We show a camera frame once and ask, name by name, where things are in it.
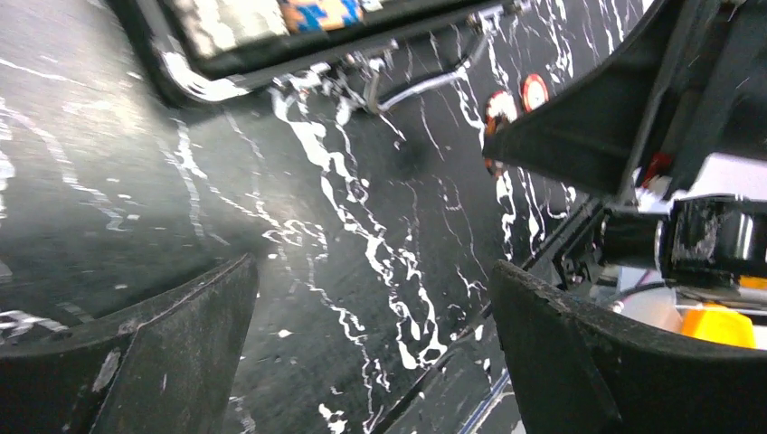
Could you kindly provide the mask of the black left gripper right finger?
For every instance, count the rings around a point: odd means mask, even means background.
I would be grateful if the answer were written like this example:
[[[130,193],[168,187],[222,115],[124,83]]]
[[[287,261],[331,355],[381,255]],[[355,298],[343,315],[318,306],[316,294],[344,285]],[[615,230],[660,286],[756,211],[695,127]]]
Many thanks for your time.
[[[763,433],[766,354],[613,313],[506,262],[492,314],[529,433]]]

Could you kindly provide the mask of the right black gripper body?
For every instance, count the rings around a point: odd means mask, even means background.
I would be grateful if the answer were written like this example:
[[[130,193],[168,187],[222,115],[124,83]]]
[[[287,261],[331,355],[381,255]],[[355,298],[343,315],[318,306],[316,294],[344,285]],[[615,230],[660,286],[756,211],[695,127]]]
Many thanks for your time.
[[[766,4],[666,1],[676,12],[649,112],[639,130],[637,186],[667,212],[608,209],[595,235],[600,263],[657,270],[699,288],[766,283],[766,196],[741,193],[738,174],[703,192],[716,156],[766,158]]]

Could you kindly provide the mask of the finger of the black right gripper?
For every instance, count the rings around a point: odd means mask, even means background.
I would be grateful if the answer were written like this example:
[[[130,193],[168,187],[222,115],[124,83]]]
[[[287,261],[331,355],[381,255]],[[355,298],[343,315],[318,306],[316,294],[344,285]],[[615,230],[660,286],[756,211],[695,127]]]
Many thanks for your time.
[[[628,189],[675,73],[687,1],[657,1],[597,68],[485,143],[486,159],[592,195]]]

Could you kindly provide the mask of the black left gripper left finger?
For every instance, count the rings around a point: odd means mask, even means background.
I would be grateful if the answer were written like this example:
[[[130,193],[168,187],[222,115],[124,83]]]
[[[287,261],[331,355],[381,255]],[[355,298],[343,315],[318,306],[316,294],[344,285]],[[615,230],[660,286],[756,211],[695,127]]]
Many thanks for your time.
[[[4,433],[217,433],[258,292],[246,254],[99,319],[1,316]]]

